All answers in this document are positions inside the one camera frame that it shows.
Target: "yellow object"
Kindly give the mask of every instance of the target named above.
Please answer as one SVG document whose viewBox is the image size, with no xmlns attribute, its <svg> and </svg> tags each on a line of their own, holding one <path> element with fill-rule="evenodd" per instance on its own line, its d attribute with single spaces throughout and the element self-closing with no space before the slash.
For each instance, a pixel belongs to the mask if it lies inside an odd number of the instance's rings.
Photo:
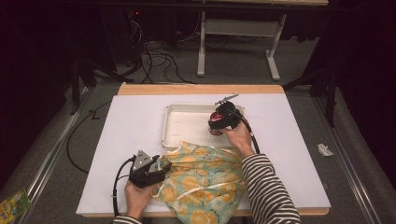
<svg viewBox="0 0 396 224">
<path fill-rule="evenodd" d="M 0 204 L 0 224 L 7 224 L 31 206 L 26 191 L 20 189 Z"/>
<path fill-rule="evenodd" d="M 180 142 L 158 160 L 159 169 L 169 162 L 172 169 L 152 197 L 183 223 L 227 223 L 246 188 L 241 158 L 236 150 Z"/>
</svg>

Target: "right hand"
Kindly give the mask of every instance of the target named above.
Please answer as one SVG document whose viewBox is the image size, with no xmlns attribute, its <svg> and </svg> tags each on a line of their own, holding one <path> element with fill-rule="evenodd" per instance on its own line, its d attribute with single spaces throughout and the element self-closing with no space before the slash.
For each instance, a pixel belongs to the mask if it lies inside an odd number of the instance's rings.
<svg viewBox="0 0 396 224">
<path fill-rule="evenodd" d="M 221 129 L 220 131 L 227 135 L 231 145 L 238 149 L 244 158 L 255 154 L 253 149 L 251 148 L 250 133 L 247 126 L 244 122 L 242 122 L 242 120 L 239 121 L 239 125 L 236 128 L 232 130 Z"/>
<path fill-rule="evenodd" d="M 147 186 L 143 189 L 135 186 L 130 180 L 124 188 L 125 200 L 127 205 L 127 217 L 141 219 L 146 206 L 149 204 L 151 192 L 156 188 L 156 184 Z"/>
</svg>

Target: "white table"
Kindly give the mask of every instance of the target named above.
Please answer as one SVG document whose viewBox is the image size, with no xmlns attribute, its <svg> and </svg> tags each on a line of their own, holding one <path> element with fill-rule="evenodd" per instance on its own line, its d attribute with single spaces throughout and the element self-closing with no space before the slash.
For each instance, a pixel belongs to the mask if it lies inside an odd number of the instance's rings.
<svg viewBox="0 0 396 224">
<path fill-rule="evenodd" d="M 308 153 L 304 139 L 280 86 L 264 85 L 123 85 L 114 96 L 93 157 L 77 214 L 112 217 L 112 189 L 120 166 L 139 149 L 150 156 L 165 152 L 162 145 L 165 108 L 172 104 L 213 105 L 238 92 L 232 102 L 245 108 L 261 152 L 276 168 L 302 216 L 329 212 L 330 202 Z M 129 174 L 126 167 L 121 175 Z M 118 184 L 119 209 L 126 212 Z M 245 196 L 235 216 L 250 216 Z M 165 203 L 151 199 L 144 217 L 172 217 Z"/>
</svg>

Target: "small white object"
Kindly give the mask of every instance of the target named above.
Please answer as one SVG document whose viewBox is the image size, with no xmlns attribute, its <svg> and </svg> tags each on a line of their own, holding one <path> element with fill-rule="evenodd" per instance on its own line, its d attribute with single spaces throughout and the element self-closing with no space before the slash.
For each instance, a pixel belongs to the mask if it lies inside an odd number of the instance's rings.
<svg viewBox="0 0 396 224">
<path fill-rule="evenodd" d="M 319 144 L 318 145 L 318 150 L 323 156 L 332 156 L 332 155 L 334 155 L 334 153 L 332 151 L 330 151 L 327 148 L 327 146 L 325 146 L 323 144 Z"/>
</svg>

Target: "table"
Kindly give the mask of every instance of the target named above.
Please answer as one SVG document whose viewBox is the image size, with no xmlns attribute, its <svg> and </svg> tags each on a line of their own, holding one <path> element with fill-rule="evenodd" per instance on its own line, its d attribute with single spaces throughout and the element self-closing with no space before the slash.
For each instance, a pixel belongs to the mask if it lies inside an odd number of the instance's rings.
<svg viewBox="0 0 396 224">
<path fill-rule="evenodd" d="M 233 102 L 246 109 L 245 116 L 262 153 L 273 162 L 277 175 L 300 214 L 326 215 L 331 207 L 330 202 L 280 86 L 126 84 L 120 87 L 108 112 L 77 214 L 84 217 L 113 217 L 111 193 L 114 178 L 122 163 L 137 153 L 138 149 L 145 150 L 150 156 L 164 153 L 161 135 L 168 105 L 214 104 L 236 92 L 240 95 Z M 121 175 L 128 173 L 129 169 L 125 169 Z M 123 178 L 118 184 L 121 213 L 126 211 L 122 190 L 125 182 L 126 178 Z M 245 196 L 235 216 L 250 215 Z M 173 216 L 164 203 L 153 199 L 144 213 L 144 217 Z"/>
<path fill-rule="evenodd" d="M 298 5 L 298 6 L 327 6 L 328 0 L 207 0 L 207 2 L 229 2 L 229 3 L 255 3 L 269 5 Z M 273 38 L 270 49 L 265 51 L 265 57 L 274 81 L 279 81 L 280 76 L 276 68 L 274 54 L 280 35 L 285 25 L 287 14 L 282 14 L 279 21 L 238 21 L 238 20 L 216 20 L 207 19 L 206 13 L 201 13 L 201 42 L 198 54 L 198 77 L 205 75 L 205 35 L 248 35 L 268 36 Z"/>
</svg>

